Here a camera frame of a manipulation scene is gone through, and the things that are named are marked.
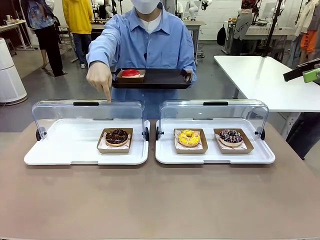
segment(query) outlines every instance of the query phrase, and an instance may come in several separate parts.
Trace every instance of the transparent cover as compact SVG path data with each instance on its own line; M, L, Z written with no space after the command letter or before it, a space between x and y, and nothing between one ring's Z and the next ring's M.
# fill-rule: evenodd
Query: transparent cover
M32 107L32 115L42 139L47 137L53 124L61 121L68 123L66 137L70 137L72 128L85 126L87 131L93 131L97 122L111 120L139 122L145 136L144 106L139 101L43 100Z
M197 121L243 119L252 124L254 134L260 137L267 117L268 107L259 100L247 99L218 99L218 100L173 100L165 101L160 106L159 137L164 130L166 121L192 120L196 126Z

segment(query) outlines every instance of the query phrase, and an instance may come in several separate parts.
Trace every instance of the person in black pants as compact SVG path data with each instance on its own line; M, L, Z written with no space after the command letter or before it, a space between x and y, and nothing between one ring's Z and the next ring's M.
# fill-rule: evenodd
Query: person in black pants
M21 0L21 7L28 27L35 31L40 49L45 50L48 55L53 75L58 77L66 74L63 72L54 14L45 0Z
M287 143L302 160L319 140L320 112L301 113L286 138Z

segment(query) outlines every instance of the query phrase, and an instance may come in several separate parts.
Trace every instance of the donut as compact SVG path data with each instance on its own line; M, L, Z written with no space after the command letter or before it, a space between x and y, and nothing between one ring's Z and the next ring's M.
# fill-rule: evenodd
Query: donut
M183 130L178 135L180 144L186 147L195 147L200 142L200 134L192 130Z
M122 129L108 131L105 135L106 144L113 147L120 147L128 141L128 133Z
M244 137L232 129L224 129L219 134L220 141L228 147L237 147L244 142Z
M140 72L135 69L127 69L121 73L121 77L123 77L123 78L139 78Z

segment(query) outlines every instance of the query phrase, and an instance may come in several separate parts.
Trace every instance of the yellow donut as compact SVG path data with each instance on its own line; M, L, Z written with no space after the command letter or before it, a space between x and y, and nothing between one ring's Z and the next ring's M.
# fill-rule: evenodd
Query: yellow donut
M200 135L195 131L186 129L179 133L178 140L186 147L195 147L200 142Z

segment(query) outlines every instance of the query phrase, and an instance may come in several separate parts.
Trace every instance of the black backpack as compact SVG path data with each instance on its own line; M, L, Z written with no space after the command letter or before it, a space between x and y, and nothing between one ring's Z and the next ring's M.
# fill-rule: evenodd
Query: black backpack
M222 28L218 31L218 34L216 35L216 42L220 45L220 46L224 46L225 45L225 41L226 41L226 29L225 26L222 25Z

